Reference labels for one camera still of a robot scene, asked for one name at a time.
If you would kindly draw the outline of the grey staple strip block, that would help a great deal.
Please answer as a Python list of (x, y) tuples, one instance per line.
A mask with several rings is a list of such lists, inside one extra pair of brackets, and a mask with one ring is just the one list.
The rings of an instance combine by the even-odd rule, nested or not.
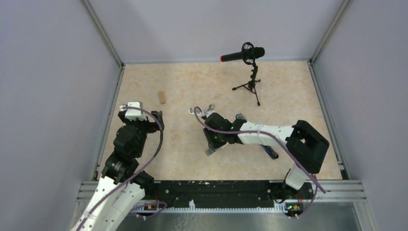
[(208, 149), (205, 151), (205, 154), (207, 156), (211, 156), (212, 154), (214, 154), (217, 151), (217, 149)]

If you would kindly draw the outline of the blue stapler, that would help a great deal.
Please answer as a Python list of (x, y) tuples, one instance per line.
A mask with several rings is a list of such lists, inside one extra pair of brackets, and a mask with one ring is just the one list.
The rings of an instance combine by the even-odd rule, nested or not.
[[(236, 118), (236, 119), (246, 120), (246, 118), (245, 118), (245, 117), (243, 116), (243, 114), (241, 114), (241, 113), (236, 114), (235, 118)], [(260, 146), (261, 146), (261, 147), (263, 148), (263, 150), (269, 155), (269, 157), (270, 157), (271, 159), (275, 160), (275, 159), (278, 159), (278, 158), (279, 158), (278, 153), (277, 153), (275, 150), (273, 150), (272, 147), (270, 147), (270, 146), (265, 146), (265, 145), (260, 145)]]

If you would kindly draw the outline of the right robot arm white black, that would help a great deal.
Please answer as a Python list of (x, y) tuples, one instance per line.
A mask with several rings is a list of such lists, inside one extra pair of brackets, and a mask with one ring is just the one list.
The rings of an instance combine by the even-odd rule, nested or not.
[(278, 146), (293, 160), (294, 165), (284, 179), (282, 192), (288, 198), (295, 198), (302, 186), (310, 179), (324, 193), (316, 174), (320, 172), (330, 146), (314, 127), (304, 120), (292, 126), (270, 126), (236, 119), (229, 122), (214, 111), (195, 116), (209, 134), (209, 147), (217, 149), (226, 144), (256, 144)]

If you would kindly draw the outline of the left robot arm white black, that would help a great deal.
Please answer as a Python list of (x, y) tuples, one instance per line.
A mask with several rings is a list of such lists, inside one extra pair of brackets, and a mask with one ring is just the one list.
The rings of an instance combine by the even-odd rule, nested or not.
[(134, 205), (152, 197), (154, 178), (137, 161), (150, 133), (159, 132), (158, 147), (148, 161), (158, 155), (164, 138), (162, 111), (150, 113), (125, 105), (118, 113), (124, 123), (116, 132), (114, 150), (105, 162), (98, 185), (87, 207), (71, 228), (73, 231), (115, 231)]

